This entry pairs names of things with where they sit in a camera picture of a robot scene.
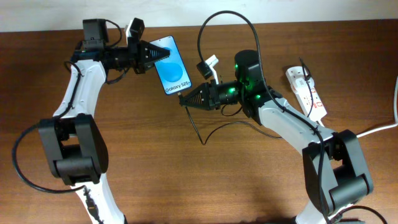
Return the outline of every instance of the black cable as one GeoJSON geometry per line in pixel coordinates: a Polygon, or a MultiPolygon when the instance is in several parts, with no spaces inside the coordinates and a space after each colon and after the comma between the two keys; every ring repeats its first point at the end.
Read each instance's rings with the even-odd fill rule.
{"type": "Polygon", "coordinates": [[[112,84],[117,83],[118,81],[120,81],[122,78],[124,78],[126,76],[126,74],[127,74],[127,72],[129,70],[130,70],[130,68],[127,68],[127,69],[124,68],[123,69],[123,73],[119,77],[115,78],[114,80],[109,80],[108,81],[108,77],[106,77],[105,83],[108,84],[108,85],[112,85],[112,84]]]}
{"type": "Polygon", "coordinates": [[[308,115],[307,115],[307,117],[309,118],[309,117],[310,117],[310,114],[311,114],[311,112],[312,112],[312,108],[313,108],[313,96],[312,96],[312,91],[311,91],[310,84],[308,83],[308,80],[309,80],[310,77],[311,77],[311,73],[310,73],[310,70],[308,69],[308,67],[304,64],[303,60],[302,60],[301,58],[298,58],[298,59],[300,59],[301,67],[303,68],[304,80],[305,80],[305,82],[307,83],[308,90],[310,91],[310,95],[311,95],[311,109],[310,109],[310,112],[308,112],[308,115]],[[308,71],[308,76],[305,74],[305,69],[304,69],[304,67],[305,67],[305,69],[308,71]]]}
{"type": "Polygon", "coordinates": [[[247,24],[249,25],[249,27],[251,28],[251,30],[253,31],[254,34],[254,38],[256,40],[256,47],[257,47],[257,54],[258,54],[258,59],[259,59],[259,68],[260,68],[260,73],[262,76],[262,81],[264,83],[264,86],[266,88],[266,91],[268,92],[268,95],[270,96],[271,100],[282,110],[282,112],[286,112],[290,115],[292,115],[293,117],[301,120],[304,124],[306,124],[313,132],[314,134],[317,135],[317,137],[319,138],[320,141],[320,162],[319,162],[319,166],[318,166],[318,190],[319,190],[319,200],[320,200],[320,204],[321,204],[321,208],[322,208],[322,215],[326,221],[326,224],[331,224],[329,218],[328,218],[328,214],[326,213],[326,208],[324,206],[325,202],[323,201],[323,197],[322,197],[322,169],[323,169],[323,159],[325,156],[325,146],[324,146],[324,142],[323,142],[323,138],[320,134],[320,132],[318,131],[318,129],[316,127],[314,127],[312,124],[310,124],[308,121],[306,121],[305,119],[303,119],[301,116],[291,112],[290,110],[288,110],[286,107],[282,106],[278,101],[275,100],[275,98],[272,96],[266,79],[264,78],[264,72],[262,69],[262,60],[261,60],[261,50],[260,50],[260,42],[259,42],[259,38],[256,32],[256,29],[254,28],[253,24],[243,15],[234,12],[234,11],[220,11],[220,12],[216,12],[213,15],[211,15],[209,18],[206,19],[206,21],[203,23],[202,27],[200,28],[199,31],[199,35],[198,35],[198,42],[197,42],[197,47],[198,47],[198,53],[199,53],[199,57],[201,59],[202,62],[204,62],[204,59],[201,55],[201,51],[200,51],[200,37],[201,37],[201,33],[203,32],[203,29],[205,28],[207,22],[212,19],[213,17],[220,15],[220,14],[234,14],[236,16],[239,16],[240,18],[242,18],[245,22],[247,22],[247,24]]]}
{"type": "Polygon", "coordinates": [[[373,208],[369,208],[369,207],[362,206],[362,205],[354,205],[354,206],[351,206],[349,208],[345,208],[345,209],[341,210],[339,213],[337,213],[336,216],[333,217],[330,221],[331,222],[338,221],[339,219],[341,219],[343,217],[344,213],[346,213],[346,212],[348,212],[350,210],[354,210],[354,209],[363,209],[363,210],[370,211],[373,214],[375,214],[378,218],[380,218],[380,220],[383,222],[383,224],[387,224],[387,220],[378,211],[376,211],[373,208]]]}
{"type": "Polygon", "coordinates": [[[226,105],[224,105],[222,108],[221,108],[221,114],[223,115],[223,116],[234,116],[234,115],[237,115],[239,112],[241,112],[241,110],[243,109],[243,107],[241,106],[235,113],[233,113],[233,114],[224,114],[224,108],[226,107],[226,105]]]}
{"type": "Polygon", "coordinates": [[[54,116],[53,119],[60,119],[60,118],[62,118],[65,114],[67,114],[67,113],[70,111],[70,109],[71,109],[72,106],[73,106],[73,100],[75,99],[75,95],[76,95],[76,92],[77,92],[77,88],[78,88],[78,86],[79,86],[80,79],[81,79],[81,76],[82,76],[79,67],[78,67],[74,62],[71,62],[71,61],[64,61],[64,62],[63,62],[63,66],[64,66],[70,73],[71,73],[72,71],[68,68],[68,65],[67,65],[68,63],[69,63],[70,65],[74,66],[75,69],[77,70],[77,80],[76,80],[76,83],[75,83],[75,87],[73,87],[72,96],[70,97],[70,101],[69,101],[69,103],[68,103],[67,108],[65,109],[65,111],[64,111],[63,113],[54,116]]]}
{"type": "Polygon", "coordinates": [[[83,45],[83,40],[77,42],[75,50],[80,50],[82,45],[83,45]]]}
{"type": "MultiPolygon", "coordinates": [[[[76,91],[77,91],[77,87],[79,85],[80,82],[80,78],[81,78],[81,72],[79,67],[71,62],[71,61],[66,61],[64,62],[64,66],[65,68],[67,68],[67,70],[70,72],[70,69],[67,67],[67,64],[70,63],[72,66],[74,66],[77,71],[78,71],[78,76],[77,76],[77,81],[75,84],[75,87],[73,88],[73,92],[72,92],[72,96],[70,98],[70,101],[68,103],[68,106],[66,108],[66,110],[61,113],[60,115],[54,116],[53,119],[60,119],[61,117],[63,117],[65,114],[67,114],[69,112],[69,110],[72,108],[72,103],[73,100],[75,99],[75,95],[76,95],[76,91]]],[[[25,177],[25,175],[22,173],[21,169],[19,168],[18,165],[18,161],[17,161],[17,148],[19,143],[22,141],[22,139],[29,133],[31,133],[33,130],[35,130],[36,128],[39,127],[39,123],[32,125],[31,127],[27,128],[25,131],[23,131],[21,133],[21,135],[18,137],[18,139],[15,141],[14,147],[12,148],[11,154],[12,154],[12,165],[14,166],[18,176],[25,182],[25,184],[27,184],[29,187],[32,187],[33,189],[39,190],[41,192],[45,192],[45,193],[51,193],[51,194],[64,194],[64,193],[70,193],[70,192],[76,192],[78,190],[81,190],[83,188],[85,188],[86,186],[83,185],[81,187],[77,187],[75,189],[68,189],[68,190],[53,190],[53,189],[48,189],[45,187],[41,187],[38,186],[34,183],[32,183],[28,178],[25,177]]]]}
{"type": "Polygon", "coordinates": [[[272,135],[270,135],[270,134],[265,133],[264,131],[261,131],[260,129],[258,129],[258,128],[256,128],[254,125],[252,125],[251,123],[248,123],[248,122],[245,122],[245,121],[234,121],[234,122],[230,122],[230,123],[223,124],[223,125],[221,125],[220,127],[216,128],[216,129],[214,129],[214,130],[212,130],[211,133],[207,136],[206,141],[203,142],[203,140],[202,140],[202,138],[201,138],[201,136],[200,136],[199,130],[198,130],[197,126],[195,125],[195,123],[193,122],[193,119],[192,119],[192,117],[191,117],[191,114],[189,113],[188,107],[185,107],[185,109],[186,109],[186,111],[187,111],[189,120],[191,121],[193,128],[194,128],[195,131],[197,132],[198,138],[199,138],[199,140],[200,140],[200,142],[201,142],[202,145],[206,145],[206,144],[207,144],[207,141],[209,140],[210,136],[211,136],[214,132],[216,132],[217,130],[219,130],[219,129],[225,127],[225,126],[231,125],[231,124],[245,124],[245,125],[250,126],[252,129],[254,129],[254,130],[260,132],[261,134],[263,134],[263,135],[265,135],[265,136],[267,136],[267,137],[270,137],[270,138],[273,138],[273,139],[282,139],[282,137],[272,136],[272,135]]]}
{"type": "Polygon", "coordinates": [[[86,206],[88,213],[98,222],[98,224],[104,224],[104,221],[100,219],[100,213],[94,200],[90,197],[90,189],[85,187],[83,195],[86,197],[86,206]]]}
{"type": "Polygon", "coordinates": [[[117,25],[117,23],[112,22],[112,21],[110,21],[109,19],[105,19],[105,21],[106,21],[106,22],[112,23],[112,24],[115,25],[115,26],[118,28],[118,30],[119,30],[119,33],[120,33],[119,40],[116,41],[114,44],[111,44],[111,45],[108,45],[108,46],[107,46],[107,47],[114,47],[114,46],[116,46],[118,43],[120,43],[120,41],[122,40],[122,37],[123,37],[122,29],[120,29],[120,27],[119,27],[119,25],[117,25]]]}

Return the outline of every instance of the brown wooden surface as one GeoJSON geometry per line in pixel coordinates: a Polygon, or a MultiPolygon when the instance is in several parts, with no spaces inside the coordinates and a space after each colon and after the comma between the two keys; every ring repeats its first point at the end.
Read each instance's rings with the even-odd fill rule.
{"type": "MultiPolygon", "coordinates": [[[[358,133],[392,120],[397,76],[398,21],[311,22],[256,25],[268,83],[300,110],[284,67],[302,57],[310,67],[331,129],[358,133]]],[[[193,86],[199,27],[146,29],[143,39],[173,35],[193,86]]],[[[110,32],[116,39],[116,30],[110,32]]],[[[253,49],[248,26],[207,27],[202,52],[220,59],[224,81],[233,58],[253,49]]],[[[0,223],[89,223],[76,194],[50,195],[26,186],[11,164],[19,133],[58,108],[70,75],[62,62],[83,38],[81,30],[0,34],[0,223]]],[[[232,106],[228,111],[238,108],[232,106]]],[[[203,136],[242,113],[191,110],[203,136]]],[[[285,141],[245,126],[230,126],[202,146],[177,96],[165,96],[156,70],[132,72],[98,97],[96,123],[109,150],[108,180],[129,223],[237,223],[298,214],[308,201],[302,159],[285,141]]],[[[398,220],[398,130],[360,139],[374,193],[360,202],[398,220]]],[[[19,147],[21,169],[33,182],[65,189],[52,177],[37,131],[19,147]]],[[[368,212],[351,212],[377,223],[368,212]]]]}

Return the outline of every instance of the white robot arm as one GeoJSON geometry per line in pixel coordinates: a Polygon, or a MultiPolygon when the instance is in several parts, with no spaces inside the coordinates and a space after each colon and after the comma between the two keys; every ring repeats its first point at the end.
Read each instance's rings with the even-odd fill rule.
{"type": "MultiPolygon", "coordinates": [[[[207,72],[204,66],[198,67],[203,68],[202,74],[207,72]]],[[[259,82],[263,77],[256,51],[238,52],[235,55],[235,68],[236,81],[217,84],[216,80],[211,80],[210,83],[202,83],[187,95],[180,95],[180,104],[213,110],[220,109],[221,105],[240,103],[248,118],[275,131],[302,155],[310,202],[297,215],[295,223],[324,224],[322,211],[331,218],[373,191],[372,178],[354,133],[348,130],[337,133],[318,125],[290,106],[270,86],[266,88],[263,82],[259,82]],[[318,175],[322,147],[325,159],[322,162],[322,175],[318,175]],[[343,161],[343,164],[332,169],[332,159],[343,161]]]]}
{"type": "Polygon", "coordinates": [[[139,40],[144,23],[136,18],[129,24],[127,47],[108,47],[105,22],[83,21],[83,50],[72,56],[67,92],[53,118],[40,122],[39,133],[52,174],[72,189],[83,187],[76,193],[91,221],[126,224],[108,185],[108,150],[93,119],[98,94],[104,83],[111,83],[107,81],[110,69],[145,73],[170,52],[139,40]],[[79,144],[64,146],[62,141],[68,138],[78,138],[79,144]]]}

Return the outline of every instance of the blue phone screen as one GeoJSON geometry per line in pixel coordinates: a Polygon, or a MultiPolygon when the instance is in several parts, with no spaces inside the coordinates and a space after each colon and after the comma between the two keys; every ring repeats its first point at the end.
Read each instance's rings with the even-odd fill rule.
{"type": "Polygon", "coordinates": [[[192,86],[180,52],[172,36],[151,42],[170,51],[170,56],[155,63],[157,73],[167,95],[180,92],[192,86]]]}

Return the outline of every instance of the power strip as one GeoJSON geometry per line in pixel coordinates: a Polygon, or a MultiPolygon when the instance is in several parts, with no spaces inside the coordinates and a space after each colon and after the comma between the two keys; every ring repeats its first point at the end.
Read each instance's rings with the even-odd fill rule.
{"type": "MultiPolygon", "coordinates": [[[[297,97],[298,102],[300,103],[301,109],[303,110],[304,114],[308,116],[308,113],[311,109],[311,94],[304,79],[303,68],[301,66],[289,68],[286,71],[286,76],[293,92],[297,97]]],[[[312,121],[318,121],[320,124],[322,124],[320,120],[327,114],[326,108],[315,89],[315,82],[313,81],[313,78],[308,80],[308,84],[310,85],[313,97],[313,107],[309,118],[312,121]]]]}

